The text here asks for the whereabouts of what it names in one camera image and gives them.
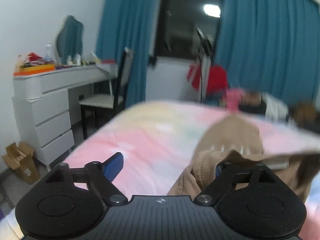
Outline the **left blue curtain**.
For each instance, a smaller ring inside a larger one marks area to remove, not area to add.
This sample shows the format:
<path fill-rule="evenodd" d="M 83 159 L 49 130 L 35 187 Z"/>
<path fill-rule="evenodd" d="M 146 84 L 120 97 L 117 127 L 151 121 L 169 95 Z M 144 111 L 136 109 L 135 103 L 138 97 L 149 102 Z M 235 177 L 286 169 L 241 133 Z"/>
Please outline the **left blue curtain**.
<path fill-rule="evenodd" d="M 159 0 L 106 0 L 101 18 L 97 56 L 120 61 L 124 48 L 135 52 L 126 106 L 145 100 L 146 74 Z"/>

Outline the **white spray bottle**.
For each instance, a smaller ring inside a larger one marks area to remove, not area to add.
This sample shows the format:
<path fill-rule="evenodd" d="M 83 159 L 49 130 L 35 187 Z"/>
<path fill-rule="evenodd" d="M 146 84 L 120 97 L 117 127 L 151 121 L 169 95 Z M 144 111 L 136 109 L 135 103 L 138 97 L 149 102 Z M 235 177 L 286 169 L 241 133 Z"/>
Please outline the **white spray bottle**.
<path fill-rule="evenodd" d="M 46 61 L 52 61 L 53 60 L 52 47 L 53 47 L 52 43 L 47 43 L 46 44 L 46 53 L 45 53 Z"/>

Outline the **blue curtain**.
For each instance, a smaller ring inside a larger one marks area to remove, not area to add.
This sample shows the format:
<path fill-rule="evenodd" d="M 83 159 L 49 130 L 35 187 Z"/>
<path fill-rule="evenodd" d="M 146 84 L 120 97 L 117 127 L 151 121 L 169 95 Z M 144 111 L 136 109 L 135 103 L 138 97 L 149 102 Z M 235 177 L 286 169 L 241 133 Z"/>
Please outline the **blue curtain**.
<path fill-rule="evenodd" d="M 146 74 L 159 0 L 106 0 L 101 18 L 97 56 L 120 61 L 124 48 L 135 52 L 126 106 L 145 100 Z"/>
<path fill-rule="evenodd" d="M 214 62 L 229 83 L 288 105 L 319 91 L 319 6 L 313 0 L 224 0 Z"/>

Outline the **dark window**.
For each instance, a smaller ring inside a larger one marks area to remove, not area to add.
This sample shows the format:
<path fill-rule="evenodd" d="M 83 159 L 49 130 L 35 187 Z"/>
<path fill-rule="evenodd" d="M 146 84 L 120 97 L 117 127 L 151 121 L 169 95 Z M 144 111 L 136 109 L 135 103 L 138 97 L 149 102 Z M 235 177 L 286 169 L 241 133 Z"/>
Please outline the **dark window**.
<path fill-rule="evenodd" d="M 215 42 L 222 4 L 223 0 L 161 0 L 154 56 L 195 59 L 201 46 L 197 31 Z"/>

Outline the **orange tray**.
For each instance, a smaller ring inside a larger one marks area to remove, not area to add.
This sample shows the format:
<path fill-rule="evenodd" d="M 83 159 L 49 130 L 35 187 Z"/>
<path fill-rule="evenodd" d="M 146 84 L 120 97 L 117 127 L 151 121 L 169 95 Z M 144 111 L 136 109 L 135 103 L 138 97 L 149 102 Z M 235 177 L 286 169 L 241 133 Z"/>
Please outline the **orange tray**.
<path fill-rule="evenodd" d="M 14 76 L 28 76 L 45 72 L 51 72 L 55 70 L 55 64 L 44 64 L 31 67 L 21 67 L 17 72 L 14 72 Z"/>

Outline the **wavy frame mirror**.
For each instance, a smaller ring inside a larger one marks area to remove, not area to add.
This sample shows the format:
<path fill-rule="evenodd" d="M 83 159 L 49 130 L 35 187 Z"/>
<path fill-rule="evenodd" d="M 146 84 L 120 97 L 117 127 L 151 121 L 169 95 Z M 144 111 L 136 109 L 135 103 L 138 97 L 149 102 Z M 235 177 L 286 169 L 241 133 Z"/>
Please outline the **wavy frame mirror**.
<path fill-rule="evenodd" d="M 76 54 L 83 52 L 84 25 L 74 16 L 68 15 L 55 38 L 55 57 L 58 63 L 67 64 L 70 56 L 74 59 Z"/>

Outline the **pile of clothes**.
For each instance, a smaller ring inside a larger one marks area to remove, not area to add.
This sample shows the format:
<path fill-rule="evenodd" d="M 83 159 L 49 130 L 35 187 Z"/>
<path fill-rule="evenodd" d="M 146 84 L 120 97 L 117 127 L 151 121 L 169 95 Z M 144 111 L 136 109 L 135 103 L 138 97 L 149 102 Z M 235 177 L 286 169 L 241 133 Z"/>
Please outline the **pile of clothes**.
<path fill-rule="evenodd" d="M 271 121 L 287 122 L 312 131 L 319 129 L 319 111 L 309 102 L 299 102 L 289 107 L 271 94 L 241 88 L 227 88 L 215 92 L 206 96 L 204 102 L 234 112 L 263 116 Z"/>

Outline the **cardboard box on floor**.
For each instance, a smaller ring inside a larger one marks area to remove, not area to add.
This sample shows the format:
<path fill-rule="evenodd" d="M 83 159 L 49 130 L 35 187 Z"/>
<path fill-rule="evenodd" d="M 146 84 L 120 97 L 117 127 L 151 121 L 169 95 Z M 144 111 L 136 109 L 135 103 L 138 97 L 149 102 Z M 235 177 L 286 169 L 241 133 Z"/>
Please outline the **cardboard box on floor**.
<path fill-rule="evenodd" d="M 40 179 L 34 164 L 35 150 L 32 147 L 22 141 L 18 145 L 14 142 L 6 147 L 6 152 L 2 159 L 23 181 L 32 185 Z"/>

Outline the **right blue curtain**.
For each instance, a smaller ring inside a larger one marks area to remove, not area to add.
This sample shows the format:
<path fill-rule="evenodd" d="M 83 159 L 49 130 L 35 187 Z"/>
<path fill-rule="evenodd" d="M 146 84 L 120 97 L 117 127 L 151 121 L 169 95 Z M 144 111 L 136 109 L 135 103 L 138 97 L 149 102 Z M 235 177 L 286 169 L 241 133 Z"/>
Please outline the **right blue curtain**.
<path fill-rule="evenodd" d="M 214 62 L 229 83 L 288 105 L 319 91 L 319 6 L 313 0 L 224 0 Z"/>

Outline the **black white chair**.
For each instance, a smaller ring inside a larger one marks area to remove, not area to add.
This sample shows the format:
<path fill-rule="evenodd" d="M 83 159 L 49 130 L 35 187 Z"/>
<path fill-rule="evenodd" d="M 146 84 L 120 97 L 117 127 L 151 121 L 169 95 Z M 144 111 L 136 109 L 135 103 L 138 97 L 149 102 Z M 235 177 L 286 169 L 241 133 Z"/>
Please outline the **black white chair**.
<path fill-rule="evenodd" d="M 115 92 L 110 92 L 109 94 L 94 94 L 89 98 L 81 97 L 79 99 L 81 127 L 84 140 L 88 138 L 87 111 L 93 113 L 95 124 L 99 127 L 99 120 L 97 117 L 99 112 L 103 111 L 108 113 L 111 117 L 114 117 L 125 108 L 134 55 L 135 53 L 132 49 L 124 49 L 120 67 L 118 69 Z"/>

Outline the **white dressing table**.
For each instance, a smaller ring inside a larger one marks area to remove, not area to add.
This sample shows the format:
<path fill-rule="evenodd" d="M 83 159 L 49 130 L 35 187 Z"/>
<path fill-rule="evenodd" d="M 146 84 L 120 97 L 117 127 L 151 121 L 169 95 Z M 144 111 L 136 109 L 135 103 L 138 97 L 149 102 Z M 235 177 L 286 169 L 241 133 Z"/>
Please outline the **white dressing table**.
<path fill-rule="evenodd" d="M 102 63 L 13 78 L 12 103 L 20 139 L 35 150 L 38 161 L 48 167 L 74 146 L 69 89 L 117 75 L 117 64 Z"/>

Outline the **tan t-shirt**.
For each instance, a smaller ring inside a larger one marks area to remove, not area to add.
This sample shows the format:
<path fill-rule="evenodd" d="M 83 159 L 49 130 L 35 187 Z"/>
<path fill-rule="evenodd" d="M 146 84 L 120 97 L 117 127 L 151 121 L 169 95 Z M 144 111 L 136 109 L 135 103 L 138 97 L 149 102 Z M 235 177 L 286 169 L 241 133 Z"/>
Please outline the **tan t-shirt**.
<path fill-rule="evenodd" d="M 168 194 L 195 198 L 219 174 L 217 167 L 225 162 L 243 168 L 257 163 L 278 164 L 285 168 L 272 171 L 304 202 L 313 179 L 319 173 L 319 153 L 276 153 L 264 151 L 259 129 L 251 122 L 230 115 L 211 126 L 198 143 L 190 164 L 183 170 Z"/>

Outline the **pastel tie-dye bed duvet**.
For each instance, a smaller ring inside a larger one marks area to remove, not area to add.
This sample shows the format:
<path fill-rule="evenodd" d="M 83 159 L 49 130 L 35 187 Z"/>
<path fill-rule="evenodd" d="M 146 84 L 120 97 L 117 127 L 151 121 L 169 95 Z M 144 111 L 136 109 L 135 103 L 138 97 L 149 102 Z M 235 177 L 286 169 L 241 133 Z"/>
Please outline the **pastel tie-dye bed duvet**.
<path fill-rule="evenodd" d="M 142 103 L 125 110 L 85 140 L 66 161 L 80 167 L 105 160 L 116 152 L 124 155 L 124 169 L 115 185 L 133 194 L 166 194 L 191 161 L 207 129 L 229 113 L 221 108 L 176 102 Z M 258 129 L 268 153 L 319 150 L 319 135 L 264 117 L 240 114 Z M 319 239 L 319 174 L 313 180 L 306 207 L 302 239 Z M 15 210 L 1 220 L 1 239 L 22 239 Z"/>

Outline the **red garment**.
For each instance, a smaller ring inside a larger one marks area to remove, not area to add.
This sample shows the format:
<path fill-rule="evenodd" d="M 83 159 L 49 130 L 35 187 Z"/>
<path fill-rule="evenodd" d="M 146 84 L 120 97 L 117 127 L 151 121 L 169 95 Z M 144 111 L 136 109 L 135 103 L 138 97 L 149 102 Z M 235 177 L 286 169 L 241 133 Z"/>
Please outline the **red garment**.
<path fill-rule="evenodd" d="M 187 74 L 187 81 L 191 84 L 193 89 L 196 91 L 200 87 L 200 74 L 201 74 L 201 65 L 200 63 L 192 63 L 189 66 L 189 71 Z M 227 73 L 219 65 L 212 65 L 209 71 L 208 85 L 206 94 L 210 95 L 215 92 L 221 91 L 228 87 Z"/>

